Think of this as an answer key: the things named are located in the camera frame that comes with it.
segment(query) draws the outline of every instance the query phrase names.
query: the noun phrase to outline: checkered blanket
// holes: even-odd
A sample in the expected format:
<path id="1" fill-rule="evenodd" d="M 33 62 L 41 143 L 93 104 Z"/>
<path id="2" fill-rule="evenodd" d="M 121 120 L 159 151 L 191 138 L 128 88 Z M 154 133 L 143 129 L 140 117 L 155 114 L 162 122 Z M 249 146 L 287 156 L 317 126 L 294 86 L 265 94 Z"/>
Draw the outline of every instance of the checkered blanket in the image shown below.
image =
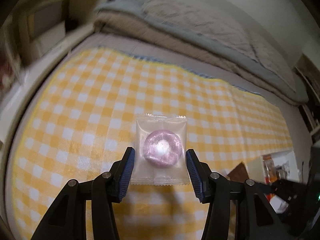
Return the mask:
<path id="1" fill-rule="evenodd" d="M 60 68 L 14 153 L 16 226 L 30 239 L 69 179 L 94 179 L 135 145 L 135 116 L 188 117 L 187 148 L 222 174 L 292 148 L 279 109 L 263 97 L 178 66 L 91 49 Z M 87 239 L 93 239 L 87 203 Z M 200 239 L 208 205 L 188 186 L 130 185 L 114 204 L 121 239 Z"/>

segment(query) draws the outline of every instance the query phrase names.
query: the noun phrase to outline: beige mattress side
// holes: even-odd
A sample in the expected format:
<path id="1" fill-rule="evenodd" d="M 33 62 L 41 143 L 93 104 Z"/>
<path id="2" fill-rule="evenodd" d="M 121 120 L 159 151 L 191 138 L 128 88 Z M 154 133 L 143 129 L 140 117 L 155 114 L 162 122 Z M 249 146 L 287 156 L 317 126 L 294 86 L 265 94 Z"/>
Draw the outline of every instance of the beige mattress side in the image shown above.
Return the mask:
<path id="1" fill-rule="evenodd" d="M 99 12 L 96 19 L 96 24 L 100 27 L 107 25 L 108 27 L 115 29 L 118 32 L 125 33 L 131 37 L 156 44 L 163 48 L 204 61 L 211 65 L 218 66 L 229 72 L 236 73 L 258 87 L 274 93 L 290 105 L 298 105 L 297 102 L 282 94 L 278 89 L 274 88 L 264 80 L 261 80 L 254 74 L 241 68 L 237 64 L 179 38 L 175 38 L 174 36 L 164 33 L 154 27 L 151 27 L 149 24 L 135 16 L 113 11 Z"/>

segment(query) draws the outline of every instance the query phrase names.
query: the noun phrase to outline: snack package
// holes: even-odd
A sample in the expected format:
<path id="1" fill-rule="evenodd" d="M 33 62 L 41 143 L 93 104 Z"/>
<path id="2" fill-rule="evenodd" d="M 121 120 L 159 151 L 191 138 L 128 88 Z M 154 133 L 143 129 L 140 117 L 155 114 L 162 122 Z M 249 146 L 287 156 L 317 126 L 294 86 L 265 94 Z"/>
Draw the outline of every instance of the snack package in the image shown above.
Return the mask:
<path id="1" fill-rule="evenodd" d="M 137 116 L 131 184 L 187 185 L 187 119 Z"/>

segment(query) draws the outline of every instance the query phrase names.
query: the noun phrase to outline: white box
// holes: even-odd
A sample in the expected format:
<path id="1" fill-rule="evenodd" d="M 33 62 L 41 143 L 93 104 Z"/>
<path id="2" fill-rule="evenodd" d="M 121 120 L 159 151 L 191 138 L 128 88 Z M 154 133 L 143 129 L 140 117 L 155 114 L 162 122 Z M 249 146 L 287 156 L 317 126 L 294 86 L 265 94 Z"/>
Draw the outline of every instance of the white box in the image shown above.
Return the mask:
<path id="1" fill-rule="evenodd" d="M 289 174 L 287 179 L 300 182 L 300 171 L 297 167 L 296 157 L 293 150 L 271 153 L 271 158 L 276 166 L 289 163 Z M 247 163 L 249 177 L 256 182 L 266 183 L 266 174 L 263 168 L 263 155 Z"/>

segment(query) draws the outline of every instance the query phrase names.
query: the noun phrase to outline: blanket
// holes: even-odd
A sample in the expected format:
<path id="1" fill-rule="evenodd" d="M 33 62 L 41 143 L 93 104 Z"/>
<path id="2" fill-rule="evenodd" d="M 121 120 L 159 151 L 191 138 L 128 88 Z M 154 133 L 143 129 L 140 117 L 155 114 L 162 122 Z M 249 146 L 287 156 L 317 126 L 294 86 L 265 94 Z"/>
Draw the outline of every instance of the blanket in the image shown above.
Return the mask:
<path id="1" fill-rule="evenodd" d="M 135 147 L 137 114 L 185 115 L 187 148 L 213 171 L 292 148 L 280 110 L 262 96 L 176 65 L 100 48 L 66 62 L 40 96 L 13 153 L 12 202 L 30 239 L 69 179 L 94 179 Z M 129 185 L 113 204 L 121 239 L 200 239 L 208 205 L 192 185 Z M 93 239 L 90 202 L 87 239 Z"/>
<path id="2" fill-rule="evenodd" d="M 225 12 L 203 0 L 143 1 L 101 4 L 96 24 L 237 73 L 290 104 L 308 100 L 283 57 Z"/>

